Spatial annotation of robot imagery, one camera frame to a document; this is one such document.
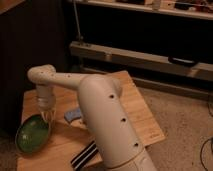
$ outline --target black cable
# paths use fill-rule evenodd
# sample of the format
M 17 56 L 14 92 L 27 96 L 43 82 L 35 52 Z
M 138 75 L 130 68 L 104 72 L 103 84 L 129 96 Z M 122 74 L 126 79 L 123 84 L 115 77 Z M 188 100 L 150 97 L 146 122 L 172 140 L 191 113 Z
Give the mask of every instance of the black cable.
M 202 145 L 202 147 L 201 147 L 201 150 L 200 150 L 200 162 L 201 162 L 201 165 L 203 166 L 203 168 L 205 169 L 205 171 L 208 171 L 208 169 L 206 168 L 206 166 L 205 166 L 205 164 L 204 164 L 204 162 L 203 162 L 203 149 L 204 149 L 205 145 L 206 145 L 209 141 L 211 142 L 211 151 L 212 151 L 212 154 L 213 154 L 213 137 L 207 139 L 207 140 L 203 143 L 203 145 Z
M 207 99 L 207 106 L 208 106 L 208 109 L 209 109 L 209 115 L 211 116 L 211 117 L 213 117 L 213 113 L 212 113 L 212 110 L 211 110 L 211 108 L 212 108 L 212 105 L 211 105 L 212 103 L 211 103 L 211 92 L 209 92 L 209 94 L 208 94 L 208 99 Z
M 210 115 L 211 117 L 213 117 L 213 113 L 212 113 L 212 110 L 211 110 L 212 106 L 211 106 L 211 99 L 210 99 L 210 98 L 211 98 L 211 91 L 210 91 L 209 94 L 208 94 L 207 106 L 208 106 L 208 110 L 209 110 L 209 115 Z M 201 165 L 203 166 L 203 168 L 205 169 L 205 171 L 208 171 L 208 169 L 206 168 L 206 166 L 205 166 L 205 164 L 204 164 L 204 162 L 203 162 L 203 149 L 204 149 L 205 145 L 206 145 L 209 141 L 210 141 L 210 143 L 211 143 L 211 153 L 212 153 L 212 155 L 213 155 L 213 137 L 207 139 L 207 140 L 202 144 L 201 150 L 200 150 L 200 162 L 201 162 Z

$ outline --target wooden table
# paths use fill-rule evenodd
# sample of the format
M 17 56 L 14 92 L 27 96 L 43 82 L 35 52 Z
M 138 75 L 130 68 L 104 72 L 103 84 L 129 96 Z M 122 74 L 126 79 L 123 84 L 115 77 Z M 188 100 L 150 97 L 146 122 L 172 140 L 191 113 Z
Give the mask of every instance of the wooden table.
M 143 144 L 147 146 L 163 140 L 165 136 L 162 130 L 128 72 L 121 71 L 110 75 L 122 82 L 121 103 Z M 71 159 L 92 140 L 90 133 L 79 120 L 74 121 L 71 125 L 64 120 L 65 112 L 78 107 L 76 92 L 60 87 L 55 87 L 54 91 L 57 98 L 57 114 L 51 137 L 38 153 L 30 157 L 20 156 L 18 158 L 18 171 L 73 170 L 70 165 Z M 35 90 L 25 93 L 22 121 L 38 113 L 35 97 Z M 101 158 L 97 155 L 89 164 L 100 161 Z
M 8 11 L 25 0 L 0 0 L 0 14 Z

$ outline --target wooden cutting board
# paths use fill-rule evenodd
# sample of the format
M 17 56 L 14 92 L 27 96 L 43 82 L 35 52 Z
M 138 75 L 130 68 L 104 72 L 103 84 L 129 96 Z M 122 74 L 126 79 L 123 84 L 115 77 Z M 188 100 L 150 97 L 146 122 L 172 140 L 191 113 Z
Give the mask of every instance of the wooden cutting board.
M 147 146 L 165 139 L 160 126 L 128 72 L 121 71 L 110 75 L 118 78 L 122 83 L 121 103 L 143 144 Z M 57 98 L 57 114 L 51 137 L 38 153 L 18 158 L 18 171 L 73 170 L 70 165 L 71 159 L 93 139 L 80 120 L 74 121 L 71 125 L 64 120 L 65 112 L 78 107 L 76 92 L 60 87 L 55 87 L 54 91 Z M 24 95 L 22 121 L 36 113 L 38 109 L 35 90 L 27 91 Z M 97 155 L 89 165 L 100 161 L 101 157 Z

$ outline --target shelf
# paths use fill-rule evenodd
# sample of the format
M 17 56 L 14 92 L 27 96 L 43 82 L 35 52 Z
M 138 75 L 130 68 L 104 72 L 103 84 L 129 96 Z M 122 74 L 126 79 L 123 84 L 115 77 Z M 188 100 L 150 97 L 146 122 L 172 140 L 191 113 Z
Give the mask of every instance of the shelf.
M 123 3 L 123 2 L 116 2 L 115 0 L 76 0 L 76 2 L 80 4 L 110 7 L 124 10 L 134 10 L 141 12 L 150 12 L 181 17 L 213 20 L 213 5 L 182 3 L 176 2 L 175 0 L 145 0 L 143 4 Z M 187 7 L 188 8 L 187 10 L 177 9 L 177 7 L 175 8 L 176 3 L 179 5 L 178 8 L 184 8 L 180 7 L 180 5 L 185 6 L 185 8 L 186 6 L 189 7 Z
M 87 43 L 79 44 L 79 42 L 76 41 L 73 41 L 70 44 L 70 50 L 73 56 L 81 58 L 105 61 L 115 64 L 128 64 L 128 66 L 135 68 L 169 73 L 210 82 L 213 81 L 212 64 L 198 63 L 193 67 L 186 67 L 170 63 L 168 61 L 168 57 L 166 56 Z

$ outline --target screw hole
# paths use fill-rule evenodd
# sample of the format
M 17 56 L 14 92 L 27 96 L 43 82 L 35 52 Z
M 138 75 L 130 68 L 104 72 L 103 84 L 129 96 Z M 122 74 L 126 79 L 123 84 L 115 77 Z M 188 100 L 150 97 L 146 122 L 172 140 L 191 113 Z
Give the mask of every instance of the screw hole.
M 138 147 L 138 146 L 139 146 L 139 144 L 138 144 L 138 143 L 135 143 L 135 144 L 134 144 L 134 147 Z
M 114 98 L 114 95 L 113 95 L 113 94 L 111 94 L 111 95 L 109 96 L 109 98 L 110 98 L 110 99 L 113 99 L 113 98 Z
M 121 119 L 121 122 L 126 122 L 126 118 Z

